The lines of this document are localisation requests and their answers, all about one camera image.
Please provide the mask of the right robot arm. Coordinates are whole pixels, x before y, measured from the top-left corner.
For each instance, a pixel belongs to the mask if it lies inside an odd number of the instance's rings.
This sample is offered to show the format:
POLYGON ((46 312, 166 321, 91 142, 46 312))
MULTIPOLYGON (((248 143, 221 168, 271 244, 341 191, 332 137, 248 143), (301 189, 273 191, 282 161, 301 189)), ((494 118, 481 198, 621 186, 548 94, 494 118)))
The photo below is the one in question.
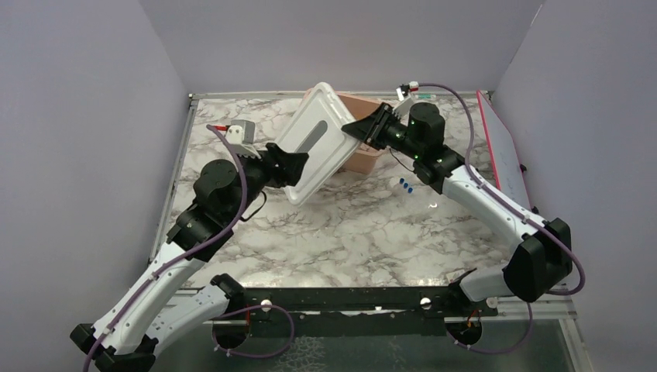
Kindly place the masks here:
POLYGON ((366 118, 343 125, 342 131, 374 149, 390 148, 410 157, 422 183, 468 209, 507 244, 506 264, 469 271, 451 283, 447 305, 453 313, 466 315, 478 301, 492 297, 536 301, 572 273, 569 226, 521 207, 445 145, 445 119, 436 105, 413 104, 403 124, 390 105, 381 104, 366 118))

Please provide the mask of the white plastic tray lid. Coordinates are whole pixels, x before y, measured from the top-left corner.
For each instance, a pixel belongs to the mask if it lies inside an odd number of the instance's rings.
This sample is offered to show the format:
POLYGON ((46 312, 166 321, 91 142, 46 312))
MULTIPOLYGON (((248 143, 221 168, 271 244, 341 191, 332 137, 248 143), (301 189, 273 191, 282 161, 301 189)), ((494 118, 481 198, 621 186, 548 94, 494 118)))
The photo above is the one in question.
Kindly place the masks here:
POLYGON ((288 153, 307 153, 300 181, 287 186, 292 205, 303 205, 358 149, 360 141, 342 131, 356 119, 330 84, 316 84, 275 143, 288 153))

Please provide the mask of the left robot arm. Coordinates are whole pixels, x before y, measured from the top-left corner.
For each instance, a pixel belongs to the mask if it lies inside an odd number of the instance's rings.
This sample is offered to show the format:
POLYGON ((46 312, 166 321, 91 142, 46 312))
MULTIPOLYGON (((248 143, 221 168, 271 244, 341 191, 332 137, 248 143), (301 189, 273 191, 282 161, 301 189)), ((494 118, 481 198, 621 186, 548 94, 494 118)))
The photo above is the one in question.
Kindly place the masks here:
POLYGON ((167 233, 159 253, 124 297, 95 323, 77 325, 71 340, 86 355, 83 369, 148 371, 175 341, 203 322, 243 310, 244 289, 228 274, 215 277, 173 308, 167 303, 182 284, 231 239, 245 210, 266 187, 294 186, 309 159, 267 143, 255 157, 208 162, 194 183, 195 197, 167 233))

